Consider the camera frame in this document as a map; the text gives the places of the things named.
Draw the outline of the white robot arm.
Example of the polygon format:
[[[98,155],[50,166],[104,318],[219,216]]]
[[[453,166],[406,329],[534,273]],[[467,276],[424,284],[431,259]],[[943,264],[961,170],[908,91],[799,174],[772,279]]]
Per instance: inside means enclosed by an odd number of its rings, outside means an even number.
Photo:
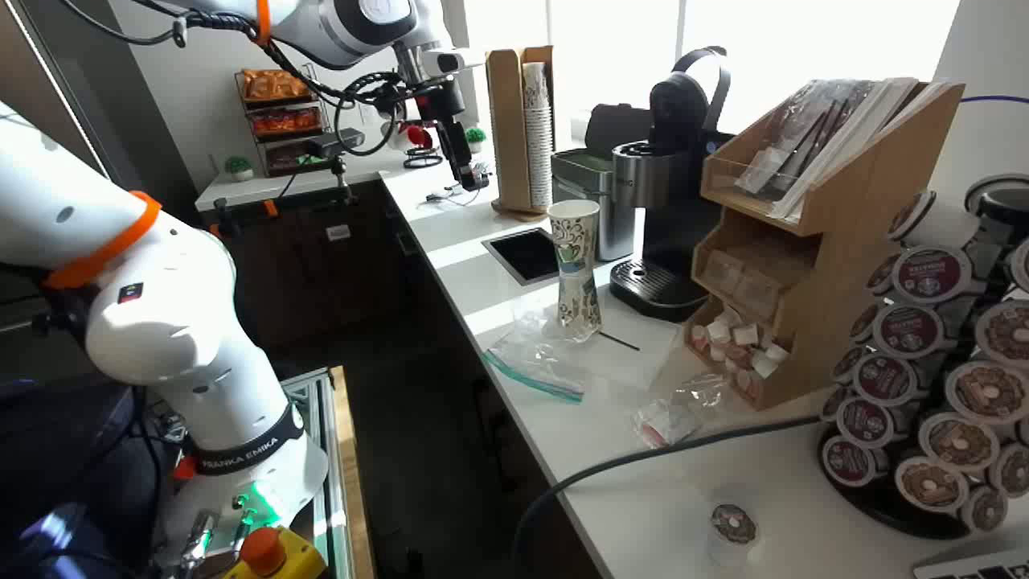
[[[290,46],[348,71],[390,49],[399,80],[444,96],[458,66],[441,0],[142,0],[190,25],[241,28],[260,49]],[[94,294],[92,363],[154,390],[184,421],[193,479],[161,509],[161,541],[184,546],[199,522],[253,488],[290,523],[327,477],[265,346],[235,308],[230,249],[148,194],[128,194],[0,107],[0,259],[35,268],[53,290]]]

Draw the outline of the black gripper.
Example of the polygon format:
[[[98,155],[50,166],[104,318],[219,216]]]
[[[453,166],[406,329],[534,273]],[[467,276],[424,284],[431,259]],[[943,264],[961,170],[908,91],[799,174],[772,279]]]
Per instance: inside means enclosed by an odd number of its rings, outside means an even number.
[[[419,113],[441,132],[441,147],[460,187],[476,194],[488,187],[488,166],[474,164],[467,124],[460,122],[465,96],[453,73],[437,73],[415,82]]]

